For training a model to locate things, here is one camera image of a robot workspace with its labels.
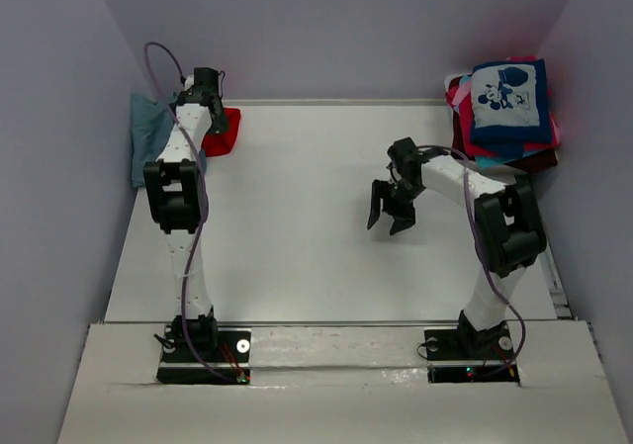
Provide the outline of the grey-blue t-shirt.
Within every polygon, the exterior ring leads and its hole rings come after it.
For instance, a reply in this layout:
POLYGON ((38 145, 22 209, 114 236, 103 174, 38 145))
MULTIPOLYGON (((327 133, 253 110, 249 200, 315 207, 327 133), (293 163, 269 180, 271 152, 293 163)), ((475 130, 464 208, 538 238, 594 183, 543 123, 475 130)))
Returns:
MULTIPOLYGON (((131 179, 134 188, 141 188, 144 186, 143 167, 146 162, 161 158, 163 150, 170 143, 174 120, 164 103, 151 101, 138 93, 131 95, 130 107, 133 147, 131 179)), ((188 103, 177 106, 175 113, 198 148, 200 166, 205 173, 207 161, 202 149, 202 139, 212 125, 210 111, 207 107, 188 103)))

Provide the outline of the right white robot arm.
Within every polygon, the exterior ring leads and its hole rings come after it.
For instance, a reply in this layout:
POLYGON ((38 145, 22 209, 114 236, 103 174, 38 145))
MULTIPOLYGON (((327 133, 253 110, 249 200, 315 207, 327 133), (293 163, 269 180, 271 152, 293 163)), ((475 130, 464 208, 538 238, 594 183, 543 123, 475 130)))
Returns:
POLYGON ((492 179, 471 169, 464 153, 419 145, 410 137, 395 141, 387 155, 390 177, 371 185, 367 225, 387 215, 390 233, 396 235, 415 226, 414 202, 423 192, 439 193, 464 208, 481 265, 457 326, 427 332, 422 357, 431 362, 484 360, 510 340, 506 314, 522 318, 512 304, 513 292, 547 247, 531 185, 523 178, 512 183, 492 179))

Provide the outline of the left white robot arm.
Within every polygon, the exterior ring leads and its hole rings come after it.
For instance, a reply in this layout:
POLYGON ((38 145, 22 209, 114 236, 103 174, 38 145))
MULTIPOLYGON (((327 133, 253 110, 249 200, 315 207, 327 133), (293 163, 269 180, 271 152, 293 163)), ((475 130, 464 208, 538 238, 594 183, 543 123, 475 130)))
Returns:
POLYGON ((202 143, 206 134, 226 127, 220 73, 195 68, 171 114, 175 119, 165 146, 143 166, 150 213, 167 241, 176 294, 175 318, 160 341, 179 361, 189 355, 203 362, 219 348, 200 239, 209 215, 202 143))

